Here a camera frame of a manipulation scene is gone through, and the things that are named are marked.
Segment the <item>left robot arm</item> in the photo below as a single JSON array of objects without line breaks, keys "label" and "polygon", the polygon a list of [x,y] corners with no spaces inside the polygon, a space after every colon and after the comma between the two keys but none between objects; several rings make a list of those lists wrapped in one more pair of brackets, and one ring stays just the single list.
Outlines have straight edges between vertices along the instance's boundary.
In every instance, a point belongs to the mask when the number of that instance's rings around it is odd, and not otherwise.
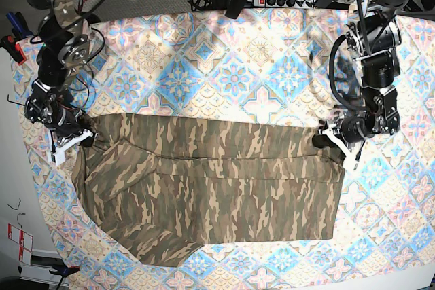
[{"label": "left robot arm", "polygon": [[[363,145],[378,134],[396,134],[400,129],[397,90],[394,79],[400,74],[396,48],[402,43],[396,14],[409,0],[355,0],[348,11],[348,31],[332,46],[328,77],[331,91],[346,110],[321,123],[313,144],[318,148],[338,147],[345,156],[343,167],[357,169]],[[353,104],[336,89],[335,59],[342,43],[354,62],[355,76],[363,105]]]}]

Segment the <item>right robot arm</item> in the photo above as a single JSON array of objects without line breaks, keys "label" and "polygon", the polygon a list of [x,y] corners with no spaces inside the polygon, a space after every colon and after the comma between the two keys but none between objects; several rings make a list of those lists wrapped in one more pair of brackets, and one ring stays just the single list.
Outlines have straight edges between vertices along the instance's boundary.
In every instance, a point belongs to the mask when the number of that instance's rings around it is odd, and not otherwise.
[{"label": "right robot arm", "polygon": [[60,165],[69,148],[78,143],[90,146],[96,137],[84,119],[84,111],[71,104],[68,91],[80,68],[91,59],[89,22],[81,18],[74,0],[27,1],[49,13],[36,35],[42,47],[36,60],[37,78],[24,104],[24,116],[30,123],[43,124],[50,131],[48,159]]}]

